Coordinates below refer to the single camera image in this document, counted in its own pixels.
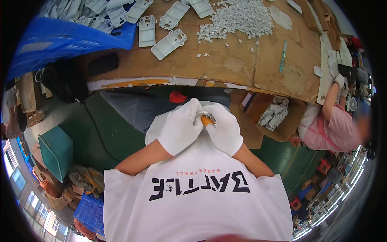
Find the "black backpack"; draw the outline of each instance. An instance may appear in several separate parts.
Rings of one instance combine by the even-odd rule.
[[[42,74],[42,83],[53,96],[65,103],[84,103],[89,95],[86,82],[67,60],[48,63]]]

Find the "teal bin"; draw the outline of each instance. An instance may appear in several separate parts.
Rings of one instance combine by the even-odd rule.
[[[63,183],[73,161],[73,141],[56,126],[38,135],[40,152],[48,170]]]

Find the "jeans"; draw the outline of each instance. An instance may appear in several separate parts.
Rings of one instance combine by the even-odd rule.
[[[119,88],[101,91],[101,96],[135,129],[146,134],[154,118],[169,112],[177,106],[197,98],[199,101],[211,101],[230,107],[230,94],[225,88],[193,87],[183,103],[171,103],[165,98],[157,97],[144,88]]]

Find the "blue plastic basket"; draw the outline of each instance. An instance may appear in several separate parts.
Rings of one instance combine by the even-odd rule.
[[[131,50],[137,24],[125,23],[117,36],[61,19],[36,17],[16,48],[7,81],[24,73],[44,68],[59,58],[69,59],[98,50]]]
[[[89,230],[105,235],[103,232],[103,204],[82,198],[74,217]]]
[[[93,194],[86,194],[86,191],[84,191],[82,194],[82,198],[92,202],[103,204],[103,193],[99,196],[99,198],[95,198]]]
[[[44,164],[63,183],[73,161],[72,139],[59,126],[55,126],[38,135],[38,141]]]

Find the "white glove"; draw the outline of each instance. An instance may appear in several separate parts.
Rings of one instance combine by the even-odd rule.
[[[181,108],[168,114],[161,134],[157,138],[163,148],[172,156],[177,155],[199,136],[203,123],[196,113],[202,111],[198,99],[192,98]]]
[[[344,87],[344,77],[341,74],[336,77],[334,82],[339,85],[339,89],[342,89]]]
[[[233,157],[243,144],[243,137],[236,117],[229,113],[222,105],[215,103],[203,107],[216,120],[216,126],[208,124],[205,128],[216,148]]]
[[[349,91],[348,84],[345,83],[343,89],[341,90],[341,95],[343,97],[347,97],[348,96],[348,91]]]

